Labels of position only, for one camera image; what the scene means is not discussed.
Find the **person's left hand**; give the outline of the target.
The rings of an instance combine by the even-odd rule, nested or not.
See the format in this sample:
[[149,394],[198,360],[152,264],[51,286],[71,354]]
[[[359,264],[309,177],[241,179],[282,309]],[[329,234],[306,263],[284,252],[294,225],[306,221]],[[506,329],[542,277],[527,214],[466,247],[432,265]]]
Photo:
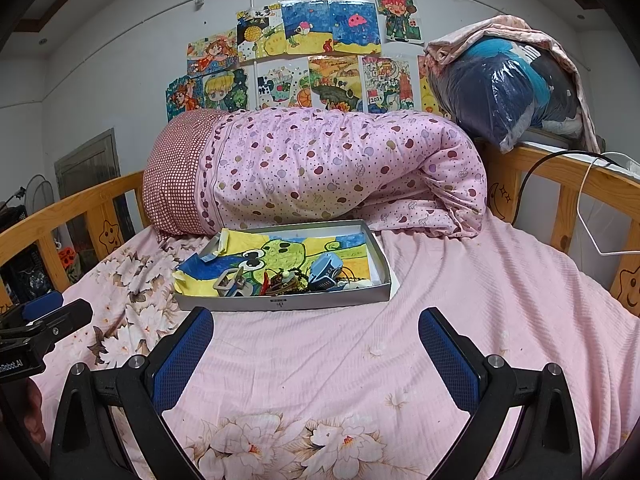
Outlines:
[[43,425],[42,394],[36,383],[25,378],[1,386],[1,420],[10,414],[32,443],[43,444],[46,428]]

